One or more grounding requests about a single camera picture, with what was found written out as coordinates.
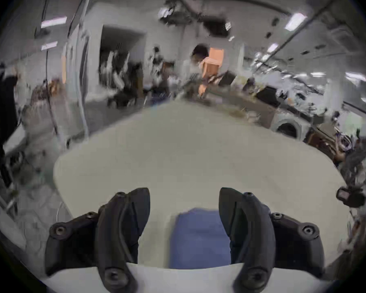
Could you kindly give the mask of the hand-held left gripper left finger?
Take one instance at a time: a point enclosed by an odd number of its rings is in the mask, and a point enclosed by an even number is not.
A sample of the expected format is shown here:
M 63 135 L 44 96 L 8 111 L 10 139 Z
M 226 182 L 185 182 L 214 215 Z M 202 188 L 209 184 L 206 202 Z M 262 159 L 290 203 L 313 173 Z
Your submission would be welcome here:
M 45 274 L 97 267 L 110 293 L 137 292 L 137 280 L 127 264 L 138 263 L 150 205 L 149 189 L 136 188 L 116 193 L 98 212 L 53 224 L 45 247 Z

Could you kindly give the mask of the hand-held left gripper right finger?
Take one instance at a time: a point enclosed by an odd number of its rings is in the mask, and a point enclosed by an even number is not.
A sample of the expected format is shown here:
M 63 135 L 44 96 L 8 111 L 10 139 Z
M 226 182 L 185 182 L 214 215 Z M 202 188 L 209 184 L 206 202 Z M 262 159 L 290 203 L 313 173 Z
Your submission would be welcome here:
M 243 264 L 234 292 L 262 292 L 274 268 L 322 278 L 325 255 L 315 224 L 271 212 L 253 193 L 233 188 L 220 189 L 219 216 L 230 240 L 231 264 Z

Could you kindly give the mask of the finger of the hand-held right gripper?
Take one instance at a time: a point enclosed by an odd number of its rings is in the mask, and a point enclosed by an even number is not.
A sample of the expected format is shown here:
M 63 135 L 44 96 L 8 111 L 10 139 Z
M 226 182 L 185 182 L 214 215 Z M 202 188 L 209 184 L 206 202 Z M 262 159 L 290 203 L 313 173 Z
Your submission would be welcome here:
M 366 195 L 358 187 L 341 187 L 337 190 L 336 198 L 350 208 L 360 208 L 366 203 Z

